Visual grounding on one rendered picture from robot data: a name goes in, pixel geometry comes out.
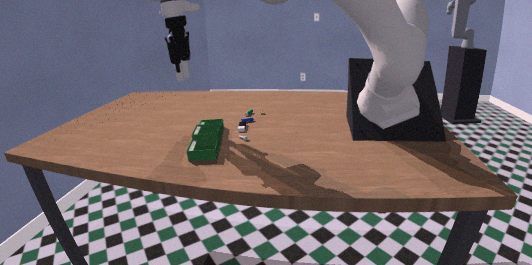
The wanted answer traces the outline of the green three-compartment bin rack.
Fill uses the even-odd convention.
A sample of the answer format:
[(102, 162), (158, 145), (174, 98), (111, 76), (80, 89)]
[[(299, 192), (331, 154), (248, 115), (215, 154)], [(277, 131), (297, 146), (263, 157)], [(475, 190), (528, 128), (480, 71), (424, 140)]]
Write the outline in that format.
[(187, 149), (188, 161), (217, 160), (222, 137), (219, 131), (220, 123), (223, 133), (223, 119), (201, 120), (199, 125), (195, 126)]

